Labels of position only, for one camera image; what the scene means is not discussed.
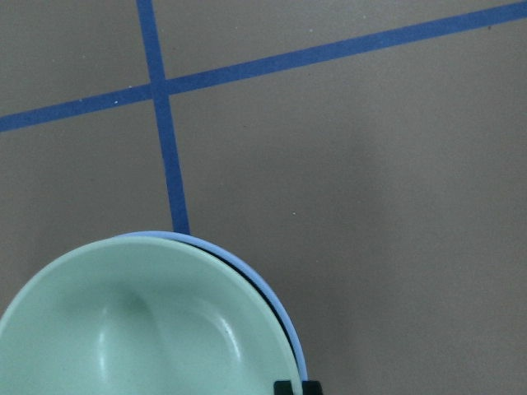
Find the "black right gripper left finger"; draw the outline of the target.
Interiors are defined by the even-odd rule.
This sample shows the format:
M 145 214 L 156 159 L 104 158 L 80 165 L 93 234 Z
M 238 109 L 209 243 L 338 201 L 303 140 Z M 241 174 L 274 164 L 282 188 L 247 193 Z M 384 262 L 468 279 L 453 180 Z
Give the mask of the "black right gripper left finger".
M 274 395 L 293 395 L 292 383 L 290 380 L 278 380 L 273 384 Z

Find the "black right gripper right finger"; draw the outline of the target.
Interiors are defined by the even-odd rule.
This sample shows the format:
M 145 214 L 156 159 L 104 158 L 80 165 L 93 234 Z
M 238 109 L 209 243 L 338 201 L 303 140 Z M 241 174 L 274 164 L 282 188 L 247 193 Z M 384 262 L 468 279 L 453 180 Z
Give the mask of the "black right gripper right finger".
M 304 380 L 301 383 L 303 395 L 323 395 L 322 384 L 316 380 Z

